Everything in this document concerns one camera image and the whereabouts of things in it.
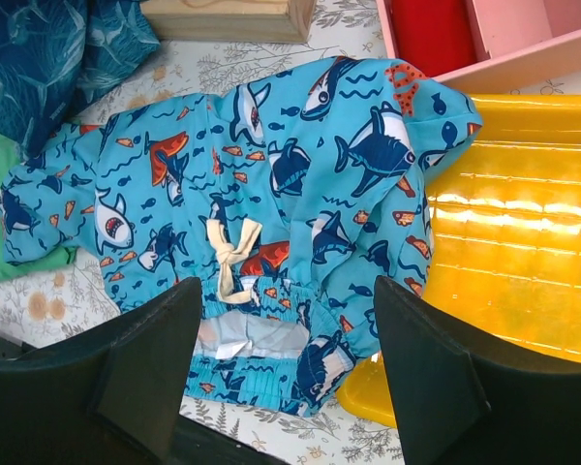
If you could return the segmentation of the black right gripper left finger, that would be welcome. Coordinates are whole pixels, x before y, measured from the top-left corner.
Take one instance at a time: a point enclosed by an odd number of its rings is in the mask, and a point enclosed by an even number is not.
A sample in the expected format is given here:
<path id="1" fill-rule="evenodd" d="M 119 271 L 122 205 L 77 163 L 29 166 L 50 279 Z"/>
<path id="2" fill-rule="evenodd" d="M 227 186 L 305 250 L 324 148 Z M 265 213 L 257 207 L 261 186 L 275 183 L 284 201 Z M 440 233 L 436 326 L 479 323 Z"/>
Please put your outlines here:
<path id="1" fill-rule="evenodd" d="M 0 464 L 166 464 L 201 316 L 187 278 L 139 308 L 0 360 Z"/>

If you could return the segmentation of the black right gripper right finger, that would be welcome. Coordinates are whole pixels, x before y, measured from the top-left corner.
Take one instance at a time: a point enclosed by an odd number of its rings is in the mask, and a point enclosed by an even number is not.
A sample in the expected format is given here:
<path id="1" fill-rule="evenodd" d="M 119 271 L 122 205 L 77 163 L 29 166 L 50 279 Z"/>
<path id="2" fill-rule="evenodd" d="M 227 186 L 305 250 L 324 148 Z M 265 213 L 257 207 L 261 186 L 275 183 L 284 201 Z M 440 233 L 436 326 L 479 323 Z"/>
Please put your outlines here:
<path id="1" fill-rule="evenodd" d="M 581 363 L 504 341 L 389 278 L 375 283 L 408 464 L 581 464 Z"/>

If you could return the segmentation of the blue shark print shorts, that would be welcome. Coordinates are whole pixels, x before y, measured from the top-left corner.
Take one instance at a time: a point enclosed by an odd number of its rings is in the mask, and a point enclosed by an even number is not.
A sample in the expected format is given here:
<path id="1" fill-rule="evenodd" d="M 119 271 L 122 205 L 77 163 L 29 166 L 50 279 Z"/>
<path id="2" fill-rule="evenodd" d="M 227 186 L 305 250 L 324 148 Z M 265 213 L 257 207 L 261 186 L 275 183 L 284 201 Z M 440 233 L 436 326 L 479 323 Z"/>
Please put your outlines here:
<path id="1" fill-rule="evenodd" d="M 340 56 L 64 124 L 0 186 L 4 256 L 82 248 L 122 312 L 198 278 L 186 393 L 309 417 L 379 350 L 377 278 L 422 294 L 426 186 L 481 122 L 405 61 Z"/>

